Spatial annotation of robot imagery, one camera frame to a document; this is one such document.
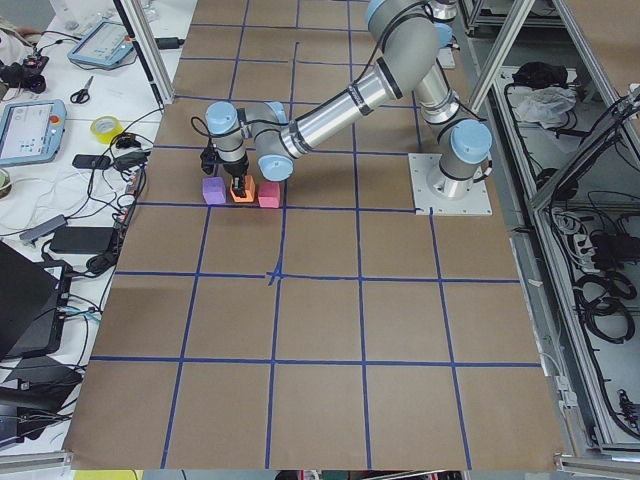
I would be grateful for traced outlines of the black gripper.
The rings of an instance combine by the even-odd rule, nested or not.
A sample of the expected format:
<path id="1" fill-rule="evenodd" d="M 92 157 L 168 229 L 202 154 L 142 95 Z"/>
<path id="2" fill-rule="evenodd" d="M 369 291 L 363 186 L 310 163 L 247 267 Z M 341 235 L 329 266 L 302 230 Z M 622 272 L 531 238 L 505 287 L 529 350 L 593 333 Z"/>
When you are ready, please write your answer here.
<path id="1" fill-rule="evenodd" d="M 229 162 L 223 160 L 219 152 L 214 147 L 205 147 L 202 153 L 200 154 L 201 160 L 201 170 L 207 174 L 211 175 L 214 171 L 214 167 L 216 165 L 221 165 L 226 173 L 228 173 L 232 178 L 234 176 L 243 176 L 242 179 L 240 177 L 234 177 L 232 183 L 232 191 L 235 196 L 247 196 L 248 193 L 248 167 L 249 160 L 247 155 L 244 155 L 241 159 Z"/>

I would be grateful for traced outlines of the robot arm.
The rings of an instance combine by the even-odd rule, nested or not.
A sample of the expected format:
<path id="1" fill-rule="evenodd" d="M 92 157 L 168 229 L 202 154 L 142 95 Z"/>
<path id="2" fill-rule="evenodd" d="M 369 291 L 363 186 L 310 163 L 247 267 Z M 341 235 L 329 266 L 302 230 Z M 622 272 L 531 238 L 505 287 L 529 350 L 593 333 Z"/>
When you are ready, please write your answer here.
<path id="1" fill-rule="evenodd" d="M 430 190 L 459 199 L 484 181 L 491 172 L 479 167 L 489 155 L 492 134 L 446 80 L 437 59 L 441 36 L 429 3 L 372 1 L 366 22 L 375 41 L 366 67 L 311 111 L 290 119 L 279 102 L 247 108 L 223 101 L 211 104 L 198 131 L 207 139 L 200 155 L 202 171 L 211 174 L 222 166 L 231 178 L 232 193 L 244 199 L 249 192 L 245 140 L 254 143 L 263 177 L 284 181 L 293 174 L 295 160 L 379 106 L 415 95 L 423 120 L 442 148 L 438 165 L 427 175 Z"/>

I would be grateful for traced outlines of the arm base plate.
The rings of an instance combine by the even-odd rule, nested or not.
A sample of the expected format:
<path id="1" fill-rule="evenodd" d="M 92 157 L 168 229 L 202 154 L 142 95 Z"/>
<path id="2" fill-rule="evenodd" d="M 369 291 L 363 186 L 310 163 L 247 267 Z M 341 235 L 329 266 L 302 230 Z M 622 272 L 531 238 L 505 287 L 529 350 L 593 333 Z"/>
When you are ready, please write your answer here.
<path id="1" fill-rule="evenodd" d="M 409 153 L 409 172 L 417 215 L 491 216 L 492 208 L 479 168 L 472 179 L 458 181 L 440 169 L 440 154 Z"/>

